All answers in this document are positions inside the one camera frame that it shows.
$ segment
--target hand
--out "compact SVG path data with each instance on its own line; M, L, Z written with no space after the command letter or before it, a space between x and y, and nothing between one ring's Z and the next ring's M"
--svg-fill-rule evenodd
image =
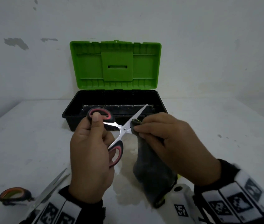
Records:
M220 178L220 162L212 156L184 121L167 113L145 117L135 126L160 159L195 185L208 185ZM164 139L164 144L155 136Z
M103 116L95 112L92 123L87 117L77 126L70 143L72 180L69 193L85 203L99 202L113 181L114 168L109 168L115 151L108 153L114 141L104 128Z

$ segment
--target white wall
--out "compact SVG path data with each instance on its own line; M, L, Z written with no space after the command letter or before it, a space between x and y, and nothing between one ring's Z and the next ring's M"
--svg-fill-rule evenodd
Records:
M37 3L0 0L0 115L22 99L72 98L69 42L114 39L162 44L161 97L238 97L264 115L264 0Z

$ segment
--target black fabric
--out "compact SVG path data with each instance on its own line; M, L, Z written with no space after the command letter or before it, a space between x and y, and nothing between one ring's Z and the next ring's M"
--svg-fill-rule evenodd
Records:
M195 198L196 198L196 205L198 207L204 208L214 219L216 223L222 223L214 213L214 211L210 208L208 203L205 201L205 199L202 196L203 192L211 191L211 190L219 190L220 188L231 184L234 181L235 176L237 173L240 171L237 167L234 165L230 164L229 162L226 162L225 160L218 159L221 163L221 176L220 179L217 180L216 182L206 185L206 186L194 186L194 193L195 193ZM248 224L263 224L264 223L264 213L259 210L259 212L263 215L263 218L251 221L251 222L246 222Z
M178 176L157 156L145 139L134 131L134 126L140 124L141 121L137 119L131 121L131 131L138 140L137 161L133 166L133 173L143 186L149 202L154 208L159 208L165 202L165 194L177 183Z
M103 207L103 200L95 204L88 204L77 200L69 193L69 186L62 188L59 194L66 200L81 207L81 212L78 215L76 224L80 223L93 223L101 224L105 219L105 208Z

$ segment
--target gray cloth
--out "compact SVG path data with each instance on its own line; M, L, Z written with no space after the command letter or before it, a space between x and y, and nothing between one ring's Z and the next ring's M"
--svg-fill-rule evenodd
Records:
M165 203L165 194L177 183L177 174L157 156L145 139L134 131L134 126L140 124L141 121L137 119L131 121L131 131L138 141L137 161L133 166L133 173L141 183L149 202L154 208L159 208Z

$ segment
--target person's left hand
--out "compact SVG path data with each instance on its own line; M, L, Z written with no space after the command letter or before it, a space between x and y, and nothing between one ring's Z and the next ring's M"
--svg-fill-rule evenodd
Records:
M109 168L115 151L108 153L114 141L104 128L103 116L95 112L92 123L87 117L77 126L70 143L72 180L69 193L85 203L99 202L111 186L114 168Z

